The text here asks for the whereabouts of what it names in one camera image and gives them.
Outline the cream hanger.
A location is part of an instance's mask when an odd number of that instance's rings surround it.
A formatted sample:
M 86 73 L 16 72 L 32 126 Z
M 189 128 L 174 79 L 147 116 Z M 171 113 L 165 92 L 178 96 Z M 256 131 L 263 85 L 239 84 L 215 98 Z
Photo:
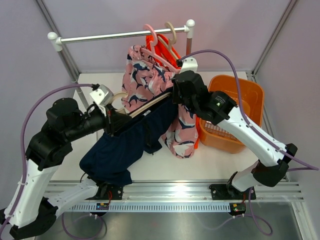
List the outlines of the cream hanger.
M 149 101 L 148 103 L 145 103 L 144 105 L 142 105 L 140 108 L 137 108 L 135 109 L 134 111 L 132 112 L 126 112 L 126 109 L 124 107 L 120 108 L 120 109 L 116 109 L 115 111 L 117 113 L 120 113 L 120 114 L 124 114 L 126 116 L 129 116 L 131 117 L 132 119 L 135 118 L 137 115 L 141 114 L 142 112 L 144 112 L 145 110 L 149 109 L 151 106 L 157 104 L 158 102 L 162 101 L 163 99 L 171 96 L 172 93 L 171 92 L 166 92 L 166 93 L 163 93 L 161 95 L 158 95 L 156 98 L 152 99 L 151 101 Z M 120 92 L 117 92 L 114 94 L 114 97 L 112 99 L 112 102 L 110 102 L 109 104 L 113 104 L 113 102 L 116 100 L 116 99 L 119 99 L 119 98 L 124 98 L 124 97 L 127 97 L 128 94 L 123 92 L 123 91 L 120 91 Z

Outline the navy blue shorts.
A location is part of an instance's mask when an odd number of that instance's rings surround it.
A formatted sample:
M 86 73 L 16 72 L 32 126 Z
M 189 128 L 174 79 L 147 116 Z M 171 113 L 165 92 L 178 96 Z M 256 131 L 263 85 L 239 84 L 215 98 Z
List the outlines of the navy blue shorts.
M 128 168 L 144 152 L 161 149 L 160 137 L 178 115 L 178 106 L 168 97 L 135 117 L 113 136 L 106 133 L 79 162 L 79 167 L 93 180 L 123 187 L 132 183 Z

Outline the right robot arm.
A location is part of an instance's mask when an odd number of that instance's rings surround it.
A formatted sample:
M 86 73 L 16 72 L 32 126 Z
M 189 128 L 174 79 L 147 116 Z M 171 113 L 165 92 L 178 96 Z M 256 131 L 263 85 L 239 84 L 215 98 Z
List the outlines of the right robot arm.
M 237 199 L 251 187 L 274 187 L 284 178 L 290 156 L 297 152 L 294 144 L 275 140 L 246 116 L 239 101 L 223 91 L 209 91 L 198 73 L 192 70 L 178 73 L 172 82 L 174 103 L 226 130 L 258 158 L 253 165 L 230 177 L 225 187 L 228 196 Z

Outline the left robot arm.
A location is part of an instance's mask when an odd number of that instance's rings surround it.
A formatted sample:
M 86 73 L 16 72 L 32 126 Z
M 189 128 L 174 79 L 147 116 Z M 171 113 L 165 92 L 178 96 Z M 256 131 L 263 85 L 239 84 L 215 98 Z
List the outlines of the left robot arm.
M 72 142 L 99 130 L 114 134 L 132 117 L 107 104 L 107 114 L 93 105 L 93 111 L 82 113 L 73 98 L 61 98 L 46 111 L 47 120 L 34 135 L 22 155 L 26 172 L 21 177 L 10 205 L 0 211 L 2 225 L 10 224 L 15 240 L 36 237 L 47 232 L 56 219 L 77 203 L 95 197 L 103 199 L 108 188 L 101 180 L 89 177 L 52 197 L 46 188 L 65 157 L 72 152 Z

